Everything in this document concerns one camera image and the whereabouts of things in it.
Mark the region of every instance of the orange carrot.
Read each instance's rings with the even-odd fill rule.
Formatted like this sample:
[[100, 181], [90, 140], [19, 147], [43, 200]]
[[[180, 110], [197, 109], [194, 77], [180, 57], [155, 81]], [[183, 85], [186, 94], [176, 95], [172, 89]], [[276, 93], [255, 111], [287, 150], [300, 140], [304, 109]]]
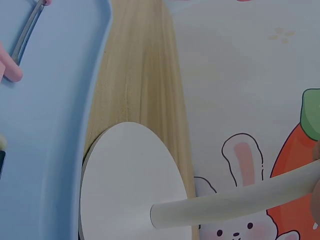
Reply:
[[[312, 162], [312, 149], [319, 139], [320, 89], [303, 93], [300, 124], [285, 141], [271, 172], [271, 177], [284, 174]], [[278, 227], [278, 235], [296, 230], [301, 240], [320, 239], [320, 227], [310, 212], [311, 195], [269, 209], [267, 212]]]

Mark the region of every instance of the bunny ear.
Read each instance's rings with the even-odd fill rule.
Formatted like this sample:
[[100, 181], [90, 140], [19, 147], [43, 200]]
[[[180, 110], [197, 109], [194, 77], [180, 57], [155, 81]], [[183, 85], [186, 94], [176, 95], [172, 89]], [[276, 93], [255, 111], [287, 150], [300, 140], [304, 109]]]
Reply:
[[202, 196], [217, 193], [216, 189], [211, 185], [211, 183], [202, 176], [195, 176], [194, 184], [195, 184], [195, 193], [197, 197], [202, 197]]
[[263, 156], [257, 141], [247, 133], [228, 138], [221, 153], [229, 164], [235, 186], [248, 186], [262, 181]]
[[300, 240], [300, 235], [297, 231], [289, 231], [278, 236], [276, 240]]

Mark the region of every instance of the cartoon bunny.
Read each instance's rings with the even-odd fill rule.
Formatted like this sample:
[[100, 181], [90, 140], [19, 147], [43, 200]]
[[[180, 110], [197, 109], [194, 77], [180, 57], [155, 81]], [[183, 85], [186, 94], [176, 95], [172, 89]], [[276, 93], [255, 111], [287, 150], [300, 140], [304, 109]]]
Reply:
[[[247, 133], [228, 138], [221, 150], [227, 161], [234, 187], [245, 187], [263, 180], [263, 155], [257, 141]], [[217, 193], [204, 177], [195, 176], [197, 195]], [[201, 240], [299, 240], [293, 230], [278, 236], [278, 229], [267, 211], [261, 211], [231, 220], [201, 225]]]

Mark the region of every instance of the blue tray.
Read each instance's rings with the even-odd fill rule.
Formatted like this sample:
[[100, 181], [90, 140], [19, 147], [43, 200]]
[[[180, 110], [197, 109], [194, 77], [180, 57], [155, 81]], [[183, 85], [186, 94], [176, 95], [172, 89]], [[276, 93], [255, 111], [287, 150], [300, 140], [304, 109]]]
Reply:
[[[34, 0], [0, 1], [0, 41], [11, 53]], [[76, 240], [91, 102], [112, 22], [108, 0], [53, 0], [20, 64], [0, 84], [0, 239]]]

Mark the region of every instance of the white pole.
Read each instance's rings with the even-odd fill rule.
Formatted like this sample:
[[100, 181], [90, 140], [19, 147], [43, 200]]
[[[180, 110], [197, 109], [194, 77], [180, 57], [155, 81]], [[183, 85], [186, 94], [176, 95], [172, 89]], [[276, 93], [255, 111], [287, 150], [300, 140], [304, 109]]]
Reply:
[[312, 192], [318, 180], [320, 160], [228, 193], [155, 204], [150, 217], [157, 229], [228, 220], [301, 198]]

